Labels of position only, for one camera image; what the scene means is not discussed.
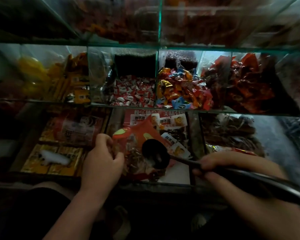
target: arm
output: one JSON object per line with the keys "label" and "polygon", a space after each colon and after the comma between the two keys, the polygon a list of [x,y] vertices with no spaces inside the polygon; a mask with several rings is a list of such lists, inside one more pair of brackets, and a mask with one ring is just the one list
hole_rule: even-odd
{"label": "arm", "polygon": [[[273,175],[287,179],[279,165],[262,157],[238,152],[215,152],[201,159],[201,168],[211,171],[217,166],[236,166],[252,172]],[[202,175],[207,179],[229,205],[249,226],[269,240],[300,240],[300,207],[278,199],[261,199],[248,194],[224,177],[208,172]]]}
{"label": "arm", "polygon": [[99,134],[96,146],[84,161],[81,187],[62,215],[44,237],[44,240],[88,239],[95,218],[110,191],[120,179],[124,155],[113,159],[112,139]]}

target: hand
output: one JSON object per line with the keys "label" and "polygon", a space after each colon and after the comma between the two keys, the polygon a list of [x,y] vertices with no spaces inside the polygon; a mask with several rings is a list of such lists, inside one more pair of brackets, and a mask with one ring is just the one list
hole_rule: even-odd
{"label": "hand", "polygon": [[[273,175],[287,179],[280,166],[262,157],[239,152],[215,152],[201,160],[201,168],[206,171],[216,166],[236,166],[252,172]],[[300,207],[278,199],[261,199],[248,194],[224,177],[194,169],[193,173],[207,179],[218,193],[224,197],[232,208],[248,225],[270,240],[300,239]]]}
{"label": "hand", "polygon": [[124,154],[112,156],[113,141],[106,134],[98,134],[95,147],[88,153],[82,170],[79,192],[105,201],[117,184],[124,167]]}

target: black scoop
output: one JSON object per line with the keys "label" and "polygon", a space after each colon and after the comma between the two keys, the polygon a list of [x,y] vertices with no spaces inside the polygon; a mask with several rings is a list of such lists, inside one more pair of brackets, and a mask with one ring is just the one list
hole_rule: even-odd
{"label": "black scoop", "polygon": [[[186,165],[198,168],[202,173],[206,173],[206,171],[201,169],[199,161],[190,161],[170,155],[166,147],[155,139],[149,139],[143,143],[142,155],[155,169],[166,168],[170,159],[174,159]],[[300,205],[300,187],[288,180],[229,167],[217,167],[213,172],[228,179],[238,188],[256,197],[275,197],[286,202]]]}

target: glass display case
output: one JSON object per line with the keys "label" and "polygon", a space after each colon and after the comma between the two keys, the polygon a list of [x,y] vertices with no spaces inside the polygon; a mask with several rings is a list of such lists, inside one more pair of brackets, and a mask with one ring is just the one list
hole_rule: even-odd
{"label": "glass display case", "polygon": [[[276,119],[300,118],[300,0],[0,0],[0,21],[0,182],[78,188],[96,135],[143,123],[177,156],[248,151],[300,185]],[[225,205],[191,167],[155,169],[126,140],[118,194]]]}

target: left hand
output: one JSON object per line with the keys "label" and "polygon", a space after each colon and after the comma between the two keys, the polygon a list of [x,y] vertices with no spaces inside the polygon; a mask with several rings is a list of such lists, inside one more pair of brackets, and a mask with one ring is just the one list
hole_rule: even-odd
{"label": "left hand", "polygon": [[82,171],[79,192],[105,201],[117,184],[124,167],[124,154],[112,156],[113,141],[106,134],[98,134],[95,147],[88,153]]}

